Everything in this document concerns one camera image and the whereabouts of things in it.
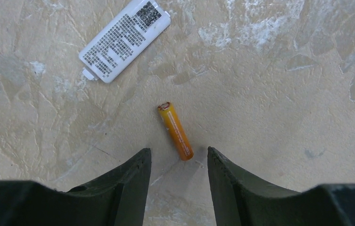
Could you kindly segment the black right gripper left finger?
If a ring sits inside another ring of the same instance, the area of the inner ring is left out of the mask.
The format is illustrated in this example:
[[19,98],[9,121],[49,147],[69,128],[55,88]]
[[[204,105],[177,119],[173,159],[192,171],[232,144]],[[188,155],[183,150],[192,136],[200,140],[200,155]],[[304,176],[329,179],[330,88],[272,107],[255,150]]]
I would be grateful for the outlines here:
[[141,226],[151,174],[144,148],[68,192],[30,180],[0,180],[0,226]]

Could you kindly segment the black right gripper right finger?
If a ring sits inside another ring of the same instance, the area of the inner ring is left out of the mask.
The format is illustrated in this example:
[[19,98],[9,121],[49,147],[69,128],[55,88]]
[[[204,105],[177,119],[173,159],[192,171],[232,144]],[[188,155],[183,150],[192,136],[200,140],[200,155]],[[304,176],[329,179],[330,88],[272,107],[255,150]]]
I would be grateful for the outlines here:
[[296,192],[241,168],[213,147],[207,165],[219,226],[355,226],[355,184]]

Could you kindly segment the orange battery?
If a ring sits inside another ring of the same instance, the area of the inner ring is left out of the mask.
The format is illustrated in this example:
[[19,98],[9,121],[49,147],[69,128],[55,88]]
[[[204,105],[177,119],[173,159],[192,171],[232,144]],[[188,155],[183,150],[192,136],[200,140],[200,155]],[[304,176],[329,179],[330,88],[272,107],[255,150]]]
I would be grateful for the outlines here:
[[175,144],[176,150],[182,161],[188,161],[194,156],[190,142],[182,128],[179,117],[174,105],[171,102],[165,102],[157,107],[157,110],[164,122],[164,125]]

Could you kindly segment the white remote battery cover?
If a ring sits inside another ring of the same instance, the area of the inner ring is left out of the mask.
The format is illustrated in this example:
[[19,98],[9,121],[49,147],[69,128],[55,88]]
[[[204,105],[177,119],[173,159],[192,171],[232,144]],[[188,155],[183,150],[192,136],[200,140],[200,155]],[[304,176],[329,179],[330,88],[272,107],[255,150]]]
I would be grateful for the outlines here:
[[132,0],[79,53],[90,81],[112,82],[171,24],[154,0]]

